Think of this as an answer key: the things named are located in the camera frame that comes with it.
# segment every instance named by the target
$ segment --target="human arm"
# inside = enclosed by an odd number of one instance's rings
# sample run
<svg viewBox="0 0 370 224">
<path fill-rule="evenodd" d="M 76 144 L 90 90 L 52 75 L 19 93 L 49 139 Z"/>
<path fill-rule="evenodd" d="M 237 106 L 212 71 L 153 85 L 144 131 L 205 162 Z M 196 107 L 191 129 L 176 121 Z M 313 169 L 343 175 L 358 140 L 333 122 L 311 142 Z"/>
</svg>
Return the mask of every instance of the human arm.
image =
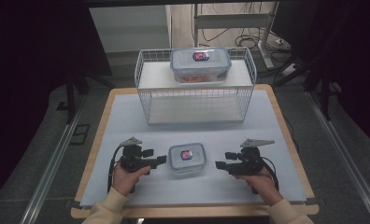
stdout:
<svg viewBox="0 0 370 224">
<path fill-rule="evenodd" d="M 268 212 L 276 224 L 307 224 L 313 223 L 305 214 L 297 213 L 291 204 L 275 188 L 272 176 L 263 168 L 258 175 L 234 175 L 236 179 L 244 179 L 250 187 L 254 187 L 262 200 L 269 205 Z"/>
<path fill-rule="evenodd" d="M 127 202 L 126 196 L 133 185 L 138 182 L 139 177 L 147 174 L 150 166 L 141 168 L 134 173 L 123 170 L 118 163 L 113 174 L 112 187 L 106 198 L 92 207 L 91 214 L 83 221 L 83 224 L 91 223 L 121 223 L 121 210 Z"/>
</svg>

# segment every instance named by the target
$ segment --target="human hand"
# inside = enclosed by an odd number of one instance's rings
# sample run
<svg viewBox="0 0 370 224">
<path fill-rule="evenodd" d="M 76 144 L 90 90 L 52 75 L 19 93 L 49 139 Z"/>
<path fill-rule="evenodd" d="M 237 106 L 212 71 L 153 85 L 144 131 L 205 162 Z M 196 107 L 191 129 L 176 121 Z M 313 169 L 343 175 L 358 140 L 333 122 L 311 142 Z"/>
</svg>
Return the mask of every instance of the human hand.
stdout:
<svg viewBox="0 0 370 224">
<path fill-rule="evenodd" d="M 127 196 L 133 185 L 138 182 L 139 177 L 147 174 L 150 169 L 150 166 L 146 166 L 134 173 L 129 173 L 121 168 L 121 163 L 118 162 L 114 168 L 112 188 L 121 195 Z"/>
<path fill-rule="evenodd" d="M 280 202 L 283 197 L 273 183 L 272 176 L 263 168 L 257 175 L 234 175 L 236 179 L 244 179 L 250 187 L 254 187 L 263 201 L 269 206 Z"/>
</svg>

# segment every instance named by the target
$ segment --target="wire basket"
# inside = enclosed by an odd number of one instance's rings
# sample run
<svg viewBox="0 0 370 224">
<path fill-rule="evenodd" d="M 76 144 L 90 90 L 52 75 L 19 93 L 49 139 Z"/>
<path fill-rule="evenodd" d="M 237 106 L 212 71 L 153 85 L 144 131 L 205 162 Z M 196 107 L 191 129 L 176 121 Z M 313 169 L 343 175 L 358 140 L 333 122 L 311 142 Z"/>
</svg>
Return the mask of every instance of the wire basket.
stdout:
<svg viewBox="0 0 370 224">
<path fill-rule="evenodd" d="M 232 62 L 219 83 L 183 84 L 170 69 L 171 49 L 138 55 L 135 85 L 148 124 L 242 122 L 257 73 L 249 49 L 227 49 Z"/>
</svg>

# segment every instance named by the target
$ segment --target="white paper sheet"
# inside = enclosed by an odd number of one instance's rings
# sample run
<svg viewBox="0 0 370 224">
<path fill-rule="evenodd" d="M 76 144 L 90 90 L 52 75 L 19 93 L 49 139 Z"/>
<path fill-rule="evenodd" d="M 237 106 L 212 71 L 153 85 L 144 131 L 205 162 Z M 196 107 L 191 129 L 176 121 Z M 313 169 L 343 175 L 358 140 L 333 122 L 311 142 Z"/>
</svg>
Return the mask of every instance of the white paper sheet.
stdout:
<svg viewBox="0 0 370 224">
<path fill-rule="evenodd" d="M 143 141 L 140 145 L 143 149 L 154 149 L 152 158 L 167 155 L 171 146 L 201 143 L 206 151 L 206 166 L 193 175 L 176 175 L 167 161 L 140 178 L 135 193 L 129 195 L 128 205 L 261 202 L 244 180 L 236 180 L 215 166 L 215 161 L 227 161 L 225 152 L 240 152 L 240 144 L 247 138 L 275 140 L 275 144 L 259 147 L 259 150 L 275 164 L 280 192 L 292 202 L 306 200 L 266 91 L 253 92 L 243 123 L 201 125 L 149 126 L 138 95 L 116 96 L 81 206 L 93 205 L 105 198 L 110 159 L 119 143 L 132 136 Z"/>
</svg>

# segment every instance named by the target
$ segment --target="container lid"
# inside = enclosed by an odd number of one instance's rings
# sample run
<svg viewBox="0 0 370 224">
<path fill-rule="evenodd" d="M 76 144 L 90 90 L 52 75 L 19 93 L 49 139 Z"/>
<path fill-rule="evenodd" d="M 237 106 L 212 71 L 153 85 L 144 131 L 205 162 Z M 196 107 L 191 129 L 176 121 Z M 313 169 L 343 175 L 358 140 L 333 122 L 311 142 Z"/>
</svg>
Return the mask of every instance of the container lid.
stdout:
<svg viewBox="0 0 370 224">
<path fill-rule="evenodd" d="M 232 65 L 227 49 L 198 48 L 173 49 L 171 52 L 171 69 L 206 69 L 226 68 Z"/>
<path fill-rule="evenodd" d="M 171 167 L 178 171 L 201 170 L 206 163 L 205 149 L 200 143 L 170 147 L 168 154 Z"/>
</svg>

